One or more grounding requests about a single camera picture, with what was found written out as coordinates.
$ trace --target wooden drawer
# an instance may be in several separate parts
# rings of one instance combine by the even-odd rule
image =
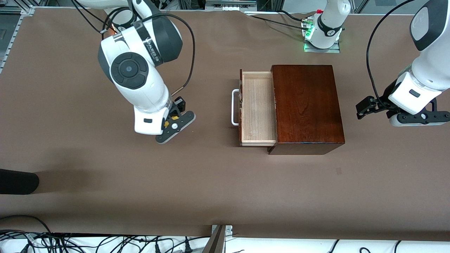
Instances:
[[[241,70],[236,91],[239,123],[234,125],[242,146],[268,147],[269,154],[326,154],[345,143],[330,65]]]
[[[276,143],[272,72],[242,72],[239,85],[239,140],[242,146]]]

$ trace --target wooden box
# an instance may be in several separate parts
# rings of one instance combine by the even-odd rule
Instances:
[[[274,65],[243,72],[239,141],[269,154],[326,154],[345,143],[330,65]]]

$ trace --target metal frame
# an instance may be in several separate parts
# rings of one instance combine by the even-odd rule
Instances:
[[[13,36],[11,37],[11,40],[9,41],[9,45],[8,45],[8,48],[6,49],[3,60],[0,62],[0,74],[3,70],[3,67],[5,66],[6,59],[8,58],[9,52],[11,51],[11,48],[13,47],[14,40],[16,39],[17,32],[19,31],[20,25],[22,24],[22,20],[24,17],[25,17],[25,15],[20,16],[19,21],[17,22],[16,28],[14,29]]]
[[[31,12],[34,12],[35,7],[42,7],[48,4],[48,0],[13,0],[19,8],[22,10],[22,15],[30,15]]]
[[[226,247],[226,238],[233,237],[233,227],[231,225],[213,225],[212,235],[206,243],[202,253],[223,253]]]
[[[272,0],[272,11],[283,10],[284,0]]]
[[[354,13],[356,14],[360,14],[364,8],[366,7],[366,5],[369,3],[370,0],[363,0],[362,3],[358,6],[358,8],[356,8],[356,10],[354,11]]]
[[[196,1],[193,4],[192,0],[178,0],[178,3],[180,4],[180,9],[192,10],[193,6],[199,7],[198,4],[196,3]]]
[[[18,6],[5,6],[0,8],[0,14],[20,14],[22,11]]]

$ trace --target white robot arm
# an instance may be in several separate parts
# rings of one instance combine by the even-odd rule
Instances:
[[[420,55],[385,90],[380,100],[361,101],[358,118],[388,110],[393,126],[432,126],[450,121],[450,113],[437,111],[436,97],[450,88],[450,0],[429,0],[409,26]],[[425,107],[431,103],[432,111]]]
[[[148,0],[129,0],[130,9],[145,20],[159,10]],[[102,40],[98,59],[106,76],[134,105],[135,131],[157,135],[165,143],[195,119],[193,112],[181,114],[185,102],[172,101],[157,72],[157,66],[178,58],[183,42],[176,26],[165,16],[133,26]]]
[[[319,49],[327,49],[339,40],[342,32],[342,24],[350,13],[351,6],[348,0],[327,0],[327,5],[322,11],[306,19],[303,27],[309,28],[303,31],[305,40]]]

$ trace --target drawer handle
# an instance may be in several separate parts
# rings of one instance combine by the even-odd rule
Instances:
[[[239,123],[234,122],[234,94],[236,92],[239,92],[239,89],[234,89],[231,92],[231,124],[233,124],[233,126],[239,126]]]

